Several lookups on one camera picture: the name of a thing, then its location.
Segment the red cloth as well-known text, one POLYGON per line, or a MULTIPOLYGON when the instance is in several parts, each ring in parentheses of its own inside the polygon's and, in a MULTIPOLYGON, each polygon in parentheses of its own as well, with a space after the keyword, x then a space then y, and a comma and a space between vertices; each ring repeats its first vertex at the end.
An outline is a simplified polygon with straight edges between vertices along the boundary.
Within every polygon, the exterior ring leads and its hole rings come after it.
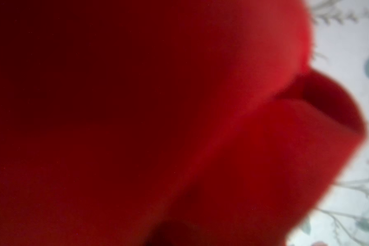
POLYGON ((0 246, 283 246, 367 136, 304 1, 0 1, 0 246))

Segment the floral table mat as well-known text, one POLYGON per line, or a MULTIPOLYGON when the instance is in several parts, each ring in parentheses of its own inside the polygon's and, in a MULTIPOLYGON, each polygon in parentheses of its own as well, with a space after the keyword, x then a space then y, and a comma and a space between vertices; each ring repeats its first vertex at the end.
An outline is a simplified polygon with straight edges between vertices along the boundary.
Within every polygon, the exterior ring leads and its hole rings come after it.
POLYGON ((363 112, 368 138, 289 246, 369 246, 369 1, 308 1, 315 69, 339 81, 363 112))

